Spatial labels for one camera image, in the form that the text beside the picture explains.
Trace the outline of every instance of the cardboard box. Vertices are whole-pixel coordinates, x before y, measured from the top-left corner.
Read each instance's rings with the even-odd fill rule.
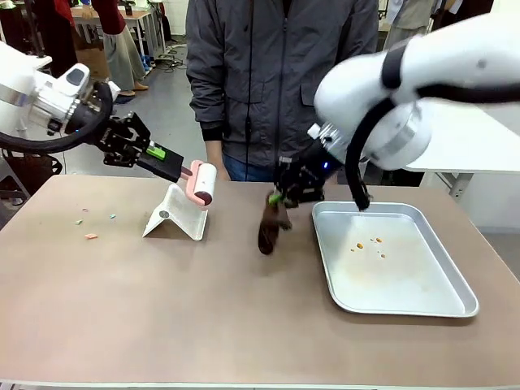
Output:
[[[98,79],[110,76],[106,63],[105,51],[98,48],[76,50],[78,63],[83,63],[90,69],[90,75]]]

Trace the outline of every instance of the red clothing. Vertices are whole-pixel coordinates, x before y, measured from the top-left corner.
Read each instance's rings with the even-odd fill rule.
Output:
[[[92,0],[92,7],[99,15],[103,32],[118,35],[123,31],[123,16],[117,7],[117,0]]]
[[[72,18],[71,8],[68,5],[68,0],[54,0],[56,11],[65,19],[69,21],[71,26],[74,26],[74,19]]]

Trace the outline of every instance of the metal tray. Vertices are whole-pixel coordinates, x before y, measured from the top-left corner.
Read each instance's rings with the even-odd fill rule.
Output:
[[[313,220],[328,287],[341,308],[454,318],[479,312],[470,286],[415,207],[371,203],[360,213],[353,202],[324,201],[314,206]]]

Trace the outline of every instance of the gray jacket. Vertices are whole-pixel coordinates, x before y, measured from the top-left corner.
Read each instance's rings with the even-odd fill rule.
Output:
[[[287,19],[282,0],[189,0],[191,107],[203,132],[223,130],[223,152],[242,162],[253,1],[249,163],[272,168],[310,143],[314,95],[327,72],[375,51],[378,0],[292,0]]]

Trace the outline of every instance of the person in background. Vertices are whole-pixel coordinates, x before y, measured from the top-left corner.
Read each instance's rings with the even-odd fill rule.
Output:
[[[436,0],[388,0],[387,21],[392,25],[384,49],[418,34],[426,34]]]
[[[92,7],[99,14],[110,78],[121,88],[119,96],[123,99],[119,101],[127,102],[129,98],[133,98],[136,95],[134,91],[146,91],[148,86],[141,84],[146,76],[145,68],[132,34],[119,12],[118,1],[92,0],[92,6],[89,0],[81,2],[84,4],[85,19],[93,18]]]
[[[190,0],[191,107],[223,180],[272,182],[310,144],[314,95],[339,62],[373,53],[378,0]]]
[[[444,11],[435,18],[434,28],[443,28],[473,18],[478,15],[487,14],[493,8],[493,0],[437,0],[446,2]]]
[[[60,77],[78,62],[72,38],[76,30],[71,8],[67,0],[37,0],[32,10],[37,16],[45,54],[52,57],[50,72]]]

